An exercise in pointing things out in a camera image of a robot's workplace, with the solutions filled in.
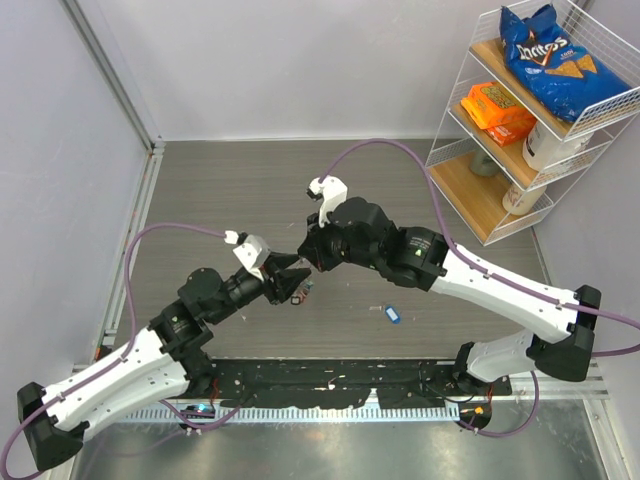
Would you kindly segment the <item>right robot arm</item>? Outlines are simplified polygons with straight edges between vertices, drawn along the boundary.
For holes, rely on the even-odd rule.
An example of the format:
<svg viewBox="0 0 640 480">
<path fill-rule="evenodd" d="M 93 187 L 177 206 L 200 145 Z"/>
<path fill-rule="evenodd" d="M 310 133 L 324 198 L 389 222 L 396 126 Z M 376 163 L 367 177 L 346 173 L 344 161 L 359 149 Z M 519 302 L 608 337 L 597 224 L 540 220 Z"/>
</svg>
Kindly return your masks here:
<svg viewBox="0 0 640 480">
<path fill-rule="evenodd" d="M 420 226 L 398 227 L 379 205 L 361 197 L 347 199 L 327 215 L 309 215 L 298 253 L 319 271 L 342 263 L 361 266 L 396 286 L 469 301 L 521 325 L 516 334 L 460 347 L 452 380 L 463 393 L 532 370 L 568 382 L 587 376 L 594 311 L 601 302 L 594 287 L 558 289 L 488 262 L 474 269 L 442 234 Z"/>
</svg>

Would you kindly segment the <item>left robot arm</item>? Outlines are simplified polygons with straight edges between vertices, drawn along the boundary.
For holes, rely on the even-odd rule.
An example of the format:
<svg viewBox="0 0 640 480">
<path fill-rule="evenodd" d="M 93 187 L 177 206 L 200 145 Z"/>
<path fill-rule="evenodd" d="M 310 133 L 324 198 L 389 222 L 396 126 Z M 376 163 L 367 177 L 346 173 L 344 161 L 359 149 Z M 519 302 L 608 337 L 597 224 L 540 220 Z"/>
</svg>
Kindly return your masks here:
<svg viewBox="0 0 640 480">
<path fill-rule="evenodd" d="M 228 279 L 212 268 L 197 269 L 133 340 L 63 381 L 22 386 L 18 419 L 37 470 L 65 463 L 97 433 L 144 406 L 207 395 L 214 368 L 202 347 L 213 337 L 211 326 L 260 297 L 286 302 L 311 274 L 297 260 L 271 253 L 256 274 L 240 268 Z"/>
</svg>

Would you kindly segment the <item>large metal keyring with keys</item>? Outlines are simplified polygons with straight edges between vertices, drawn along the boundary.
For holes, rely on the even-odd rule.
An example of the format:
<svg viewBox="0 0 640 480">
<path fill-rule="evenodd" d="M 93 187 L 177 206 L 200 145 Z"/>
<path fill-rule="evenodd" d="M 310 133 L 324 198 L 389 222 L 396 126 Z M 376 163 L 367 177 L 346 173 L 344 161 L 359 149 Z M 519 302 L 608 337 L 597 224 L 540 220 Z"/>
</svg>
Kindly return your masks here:
<svg viewBox="0 0 640 480">
<path fill-rule="evenodd" d="M 307 260 L 300 258 L 294 265 L 294 267 L 297 269 L 310 269 L 312 265 Z M 311 275 L 308 275 L 306 279 L 297 287 L 294 294 L 290 297 L 290 303 L 294 306 L 302 305 L 309 296 L 309 293 L 313 289 L 313 286 L 314 282 L 312 281 L 312 277 Z"/>
</svg>

